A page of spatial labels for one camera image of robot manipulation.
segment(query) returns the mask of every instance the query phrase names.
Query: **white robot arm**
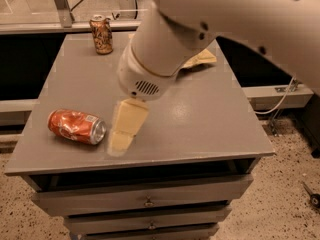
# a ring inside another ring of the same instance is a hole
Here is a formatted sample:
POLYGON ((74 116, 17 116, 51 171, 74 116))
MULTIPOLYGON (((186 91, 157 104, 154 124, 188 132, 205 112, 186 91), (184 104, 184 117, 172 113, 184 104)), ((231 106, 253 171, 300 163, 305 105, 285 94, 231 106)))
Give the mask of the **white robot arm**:
POLYGON ((320 95, 320 0, 153 0, 120 60, 120 85, 160 97, 217 36, 260 53, 320 95))

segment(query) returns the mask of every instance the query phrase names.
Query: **dresser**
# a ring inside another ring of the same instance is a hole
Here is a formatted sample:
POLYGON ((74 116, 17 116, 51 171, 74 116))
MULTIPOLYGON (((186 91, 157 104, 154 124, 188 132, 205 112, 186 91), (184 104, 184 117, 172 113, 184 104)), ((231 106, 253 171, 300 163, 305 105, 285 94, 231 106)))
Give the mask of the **dresser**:
POLYGON ((95 52, 91 34, 66 36, 31 116, 6 166, 35 190, 32 201, 64 217, 71 238, 86 240, 208 239, 250 186, 259 159, 274 154, 216 42, 217 62, 182 70, 129 150, 55 136, 51 111, 95 114, 111 128, 126 98, 116 77, 132 33, 113 33, 114 51, 95 52))

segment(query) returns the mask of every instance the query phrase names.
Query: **vent grille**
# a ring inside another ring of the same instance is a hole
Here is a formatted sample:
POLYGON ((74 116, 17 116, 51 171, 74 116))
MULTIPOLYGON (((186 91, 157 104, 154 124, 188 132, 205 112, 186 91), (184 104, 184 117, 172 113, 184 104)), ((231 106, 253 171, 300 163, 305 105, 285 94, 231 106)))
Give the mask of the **vent grille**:
POLYGON ((149 83, 147 81, 136 82, 136 88, 139 92, 142 92, 148 95, 153 95, 159 92, 159 87, 157 85, 149 83))

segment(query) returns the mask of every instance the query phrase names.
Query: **drawer handle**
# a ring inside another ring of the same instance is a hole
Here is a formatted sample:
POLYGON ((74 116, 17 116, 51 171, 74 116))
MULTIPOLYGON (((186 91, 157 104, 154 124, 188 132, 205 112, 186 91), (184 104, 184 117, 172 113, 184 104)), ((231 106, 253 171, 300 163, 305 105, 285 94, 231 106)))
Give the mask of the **drawer handle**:
POLYGON ((154 203, 151 201, 151 197, 148 196, 147 197, 147 201, 144 203, 144 207, 150 208, 150 207, 153 207, 153 206, 154 206, 154 203))
POLYGON ((150 226, 148 227, 149 230, 155 230, 157 227, 153 224, 153 222, 150 223, 150 226))

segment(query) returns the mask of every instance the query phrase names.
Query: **upright can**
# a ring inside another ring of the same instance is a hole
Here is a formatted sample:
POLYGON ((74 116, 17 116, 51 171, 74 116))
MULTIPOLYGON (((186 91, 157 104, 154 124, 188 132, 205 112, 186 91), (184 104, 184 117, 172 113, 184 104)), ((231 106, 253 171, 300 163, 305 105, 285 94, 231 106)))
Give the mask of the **upright can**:
POLYGON ((53 111, 48 117, 48 128, 57 136, 92 145, 98 144, 107 130, 99 117, 68 109, 53 111))
POLYGON ((89 21, 94 45, 98 54, 112 52, 112 32, 109 19, 103 15, 93 15, 89 21))

